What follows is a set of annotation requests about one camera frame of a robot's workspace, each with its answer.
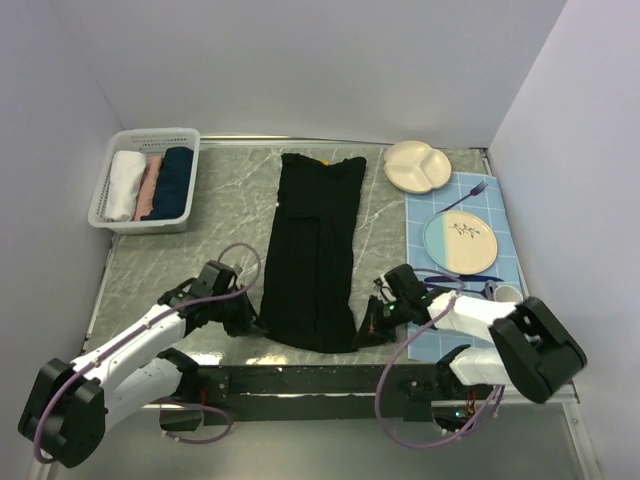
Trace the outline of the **cream divided dish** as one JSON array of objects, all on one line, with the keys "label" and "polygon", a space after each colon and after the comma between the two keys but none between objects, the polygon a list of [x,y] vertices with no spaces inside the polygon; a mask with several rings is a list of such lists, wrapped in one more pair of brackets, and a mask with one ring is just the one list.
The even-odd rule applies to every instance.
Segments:
[{"label": "cream divided dish", "polygon": [[439,189],[452,175],[448,157],[420,141],[397,143],[386,150],[383,159],[387,179],[406,193],[425,194]]}]

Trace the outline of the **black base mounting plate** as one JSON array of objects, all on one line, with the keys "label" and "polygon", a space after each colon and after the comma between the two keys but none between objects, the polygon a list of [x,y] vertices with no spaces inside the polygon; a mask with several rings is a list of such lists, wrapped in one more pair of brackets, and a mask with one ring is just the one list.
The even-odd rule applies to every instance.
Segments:
[{"label": "black base mounting plate", "polygon": [[[172,400],[217,407],[240,422],[373,419],[381,365],[204,366]],[[385,418],[430,422],[434,402],[484,399],[487,385],[466,387],[434,364],[400,364],[383,386]]]}]

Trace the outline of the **pink rolled t-shirt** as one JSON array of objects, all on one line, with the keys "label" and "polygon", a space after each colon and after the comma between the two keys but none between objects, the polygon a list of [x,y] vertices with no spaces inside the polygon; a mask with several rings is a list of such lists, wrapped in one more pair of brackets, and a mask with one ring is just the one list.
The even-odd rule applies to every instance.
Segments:
[{"label": "pink rolled t-shirt", "polygon": [[140,189],[133,218],[134,221],[140,221],[143,217],[148,216],[152,212],[153,197],[161,167],[161,156],[151,156],[147,158],[146,168],[140,182]]}]

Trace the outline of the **purple plastic fork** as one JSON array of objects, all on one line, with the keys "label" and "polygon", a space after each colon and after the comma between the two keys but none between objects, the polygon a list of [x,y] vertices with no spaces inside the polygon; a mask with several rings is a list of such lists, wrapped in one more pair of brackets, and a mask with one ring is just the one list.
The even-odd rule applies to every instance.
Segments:
[{"label": "purple plastic fork", "polygon": [[456,185],[456,188],[457,188],[456,192],[459,194],[459,198],[444,207],[436,209],[435,213],[438,214],[438,213],[451,210],[454,207],[463,203],[465,200],[468,200],[472,197],[479,196],[481,193],[483,193],[487,189],[488,186],[489,184],[486,180],[482,180],[475,185],[465,185],[465,184],[458,183]]}]

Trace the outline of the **navy rolled t-shirt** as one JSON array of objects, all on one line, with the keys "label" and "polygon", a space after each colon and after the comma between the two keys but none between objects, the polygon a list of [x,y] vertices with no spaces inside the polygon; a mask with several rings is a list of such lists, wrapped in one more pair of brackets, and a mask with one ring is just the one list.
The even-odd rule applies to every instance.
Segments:
[{"label": "navy rolled t-shirt", "polygon": [[166,150],[160,165],[151,211],[142,220],[171,220],[186,208],[194,152],[187,147]]}]

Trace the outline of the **white plastic basket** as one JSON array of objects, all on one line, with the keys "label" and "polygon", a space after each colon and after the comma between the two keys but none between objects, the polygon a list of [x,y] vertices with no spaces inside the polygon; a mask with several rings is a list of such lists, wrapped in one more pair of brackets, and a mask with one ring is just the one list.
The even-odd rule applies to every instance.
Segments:
[{"label": "white plastic basket", "polygon": [[121,235],[185,231],[200,140],[197,130],[179,127],[115,134],[89,206],[89,224]]}]

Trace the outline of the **blue grey cup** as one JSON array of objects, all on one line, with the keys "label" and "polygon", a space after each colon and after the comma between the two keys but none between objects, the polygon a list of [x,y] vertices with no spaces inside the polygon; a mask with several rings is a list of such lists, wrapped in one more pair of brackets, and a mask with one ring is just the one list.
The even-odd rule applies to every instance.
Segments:
[{"label": "blue grey cup", "polygon": [[493,298],[496,302],[520,303],[524,297],[522,293],[511,285],[499,285],[494,289]]}]

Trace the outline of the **cream and blue plate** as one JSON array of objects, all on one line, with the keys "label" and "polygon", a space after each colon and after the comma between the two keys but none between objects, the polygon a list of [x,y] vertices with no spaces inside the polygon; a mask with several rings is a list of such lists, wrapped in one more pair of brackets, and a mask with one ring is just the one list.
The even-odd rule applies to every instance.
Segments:
[{"label": "cream and blue plate", "polygon": [[423,242],[436,265],[461,275],[487,270],[498,256],[493,230],[479,217],[464,211],[434,215],[424,226]]}]

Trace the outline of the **black daisy t-shirt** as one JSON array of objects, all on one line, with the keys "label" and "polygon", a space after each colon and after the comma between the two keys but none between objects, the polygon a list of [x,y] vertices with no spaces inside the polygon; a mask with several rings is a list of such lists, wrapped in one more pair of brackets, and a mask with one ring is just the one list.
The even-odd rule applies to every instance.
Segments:
[{"label": "black daisy t-shirt", "polygon": [[285,153],[281,161],[260,318],[273,341],[348,353],[356,335],[349,299],[366,160],[325,165]]}]

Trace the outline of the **purple plastic knife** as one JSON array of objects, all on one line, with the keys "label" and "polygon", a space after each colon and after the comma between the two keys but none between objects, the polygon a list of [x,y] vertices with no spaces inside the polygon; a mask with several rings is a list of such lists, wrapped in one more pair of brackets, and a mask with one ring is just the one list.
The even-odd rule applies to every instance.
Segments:
[{"label": "purple plastic knife", "polygon": [[432,275],[427,276],[423,279],[425,283],[452,283],[452,282],[504,282],[503,279],[495,276],[487,276],[487,275],[462,275],[460,277],[447,277],[444,275]]}]

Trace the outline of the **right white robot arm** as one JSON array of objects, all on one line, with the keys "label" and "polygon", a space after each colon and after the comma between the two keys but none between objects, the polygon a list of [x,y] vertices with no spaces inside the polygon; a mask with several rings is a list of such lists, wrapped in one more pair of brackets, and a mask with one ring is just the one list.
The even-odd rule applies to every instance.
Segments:
[{"label": "right white robot arm", "polygon": [[468,296],[464,280],[451,275],[428,288],[422,272],[401,264],[376,279],[355,349],[392,343],[401,326],[407,337],[398,351],[414,360],[422,358],[411,351],[421,337],[466,338],[436,358],[439,390],[453,399],[487,385],[513,387],[543,404],[587,366],[583,348],[541,299]]}]

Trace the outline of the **white rolled t-shirt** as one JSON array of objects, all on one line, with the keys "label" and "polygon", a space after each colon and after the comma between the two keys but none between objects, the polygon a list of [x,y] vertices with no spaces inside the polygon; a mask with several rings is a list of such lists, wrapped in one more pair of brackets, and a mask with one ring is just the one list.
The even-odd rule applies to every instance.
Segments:
[{"label": "white rolled t-shirt", "polygon": [[146,157],[136,151],[117,151],[111,162],[109,192],[104,218],[126,222],[134,217]]}]

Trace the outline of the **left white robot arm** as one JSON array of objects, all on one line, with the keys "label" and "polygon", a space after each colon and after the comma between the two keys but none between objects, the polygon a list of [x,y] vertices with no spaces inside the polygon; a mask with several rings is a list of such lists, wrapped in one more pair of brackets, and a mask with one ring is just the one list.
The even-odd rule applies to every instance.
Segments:
[{"label": "left white robot arm", "polygon": [[238,276],[238,269],[209,261],[105,344],[70,362],[43,365],[18,423],[36,461],[78,466],[112,427],[155,401],[210,412],[232,427],[226,412],[207,405],[200,365],[174,345],[210,322],[230,335],[251,330],[250,287]]}]

